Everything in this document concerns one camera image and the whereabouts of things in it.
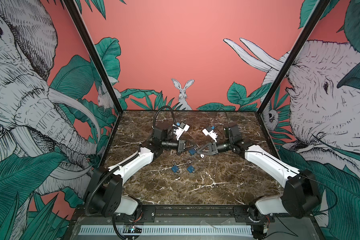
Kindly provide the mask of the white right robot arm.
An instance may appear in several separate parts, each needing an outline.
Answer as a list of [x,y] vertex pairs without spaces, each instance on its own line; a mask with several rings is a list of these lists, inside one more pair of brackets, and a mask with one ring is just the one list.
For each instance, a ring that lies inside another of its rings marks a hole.
[[214,127],[207,127],[202,132],[213,140],[198,149],[198,154],[214,156],[232,151],[261,168],[284,189],[282,194],[260,197],[248,207],[252,222],[258,223],[271,214],[289,214],[301,219],[321,203],[318,182],[311,171],[301,171],[267,153],[261,146],[245,138],[237,124],[224,126],[226,140],[223,142],[218,142]]

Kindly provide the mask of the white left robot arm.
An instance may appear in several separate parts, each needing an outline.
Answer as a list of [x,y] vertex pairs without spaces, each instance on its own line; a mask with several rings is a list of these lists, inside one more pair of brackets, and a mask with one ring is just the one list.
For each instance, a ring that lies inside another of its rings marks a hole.
[[184,122],[158,125],[131,156],[111,167],[95,170],[85,193],[85,214],[101,214],[104,217],[124,214],[130,222],[139,221],[143,215],[142,203],[123,195],[124,184],[140,169],[157,159],[164,150],[176,150],[178,154],[185,152],[186,142],[180,137],[189,128]]

